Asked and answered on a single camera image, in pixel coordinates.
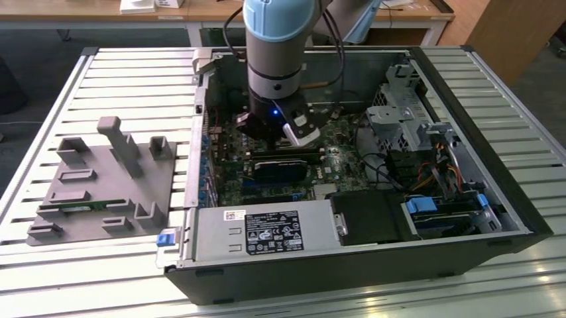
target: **white label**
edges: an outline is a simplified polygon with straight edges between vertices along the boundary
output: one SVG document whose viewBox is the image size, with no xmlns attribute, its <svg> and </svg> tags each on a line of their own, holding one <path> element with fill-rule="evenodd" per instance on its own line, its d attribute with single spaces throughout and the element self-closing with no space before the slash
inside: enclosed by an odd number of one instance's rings
<svg viewBox="0 0 566 318">
<path fill-rule="evenodd" d="M 183 17 L 178 15 L 160 15 L 158 20 L 183 20 Z"/>
<path fill-rule="evenodd" d="M 288 240 L 287 242 L 288 242 L 287 245 L 298 245 L 303 243 L 303 240 Z"/>
<path fill-rule="evenodd" d="M 61 212 L 79 212 L 79 211 L 89 211 L 89 207 L 65 207 L 61 209 Z"/>
<path fill-rule="evenodd" d="M 239 221 L 246 217 L 246 210 L 224 211 L 224 221 Z"/>
</svg>

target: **desk leg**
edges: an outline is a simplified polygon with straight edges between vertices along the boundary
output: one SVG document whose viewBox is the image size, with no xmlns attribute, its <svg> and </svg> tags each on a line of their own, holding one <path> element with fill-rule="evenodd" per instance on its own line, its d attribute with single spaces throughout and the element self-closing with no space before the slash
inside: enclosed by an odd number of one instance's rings
<svg viewBox="0 0 566 318">
<path fill-rule="evenodd" d="M 200 22 L 188 22 L 187 23 L 187 33 L 191 47 L 200 48 L 203 47 L 203 39 L 200 37 L 200 29 L 203 24 Z"/>
<path fill-rule="evenodd" d="M 422 46 L 435 46 L 439 42 L 442 32 L 445 31 L 446 21 L 437 21 L 433 23 L 431 27 L 426 31 Z"/>
<path fill-rule="evenodd" d="M 61 39 L 61 41 L 67 42 L 71 41 L 71 30 L 69 29 L 56 29 L 56 33 L 59 34 L 59 38 Z"/>
</svg>

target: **wooden desk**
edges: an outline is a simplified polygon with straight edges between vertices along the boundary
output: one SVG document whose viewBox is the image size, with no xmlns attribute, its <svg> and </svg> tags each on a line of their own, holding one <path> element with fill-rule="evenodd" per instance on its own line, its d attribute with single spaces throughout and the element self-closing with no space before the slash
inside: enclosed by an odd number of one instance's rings
<svg viewBox="0 0 566 318">
<path fill-rule="evenodd" d="M 220 28 L 242 1 L 184 0 L 179 9 L 156 8 L 155 13 L 135 15 L 120 15 L 119 4 L 119 0 L 0 0 L 0 28 L 184 28 L 191 46 L 203 46 L 200 29 Z M 429 0 L 398 8 L 403 11 L 380 10 L 371 28 L 425 30 L 421 44 L 435 45 L 454 15 L 441 13 Z M 230 26 L 244 27 L 242 16 Z"/>
<path fill-rule="evenodd" d="M 168 21 L 186 20 L 188 0 L 179 9 L 120 15 L 120 0 L 0 0 L 0 21 Z"/>
<path fill-rule="evenodd" d="M 55 29 L 64 40 L 71 29 L 186 29 L 187 1 L 179 9 L 120 15 L 120 0 L 0 0 L 0 29 Z"/>
<path fill-rule="evenodd" d="M 200 29 L 222 28 L 228 16 L 242 7 L 240 0 L 188 0 L 188 24 L 191 45 L 202 46 Z M 437 45 L 447 21 L 454 19 L 454 14 L 441 13 L 429 0 L 416 0 L 412 5 L 395 7 L 403 11 L 379 10 L 371 28 L 416 28 L 426 29 L 422 45 Z M 231 28 L 243 28 L 243 16 L 238 15 Z"/>
</svg>

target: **motherboard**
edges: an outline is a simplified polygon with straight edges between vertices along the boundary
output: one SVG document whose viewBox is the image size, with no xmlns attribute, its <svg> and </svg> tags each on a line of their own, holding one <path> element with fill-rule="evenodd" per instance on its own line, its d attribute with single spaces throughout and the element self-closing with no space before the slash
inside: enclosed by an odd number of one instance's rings
<svg viewBox="0 0 566 318">
<path fill-rule="evenodd" d="M 320 130 L 318 142 L 296 149 L 284 139 L 276 150 L 226 121 L 211 129 L 219 206 L 310 201 L 339 191 L 367 189 L 364 167 L 352 145 L 359 115 Z"/>
</svg>

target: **power supply label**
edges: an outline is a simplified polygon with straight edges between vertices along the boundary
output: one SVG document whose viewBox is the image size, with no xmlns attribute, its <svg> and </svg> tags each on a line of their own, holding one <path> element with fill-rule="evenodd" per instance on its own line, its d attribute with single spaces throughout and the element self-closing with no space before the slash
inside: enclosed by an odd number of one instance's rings
<svg viewBox="0 0 566 318">
<path fill-rule="evenodd" d="M 296 211 L 246 215 L 246 252 L 250 255 L 304 250 Z"/>
</svg>

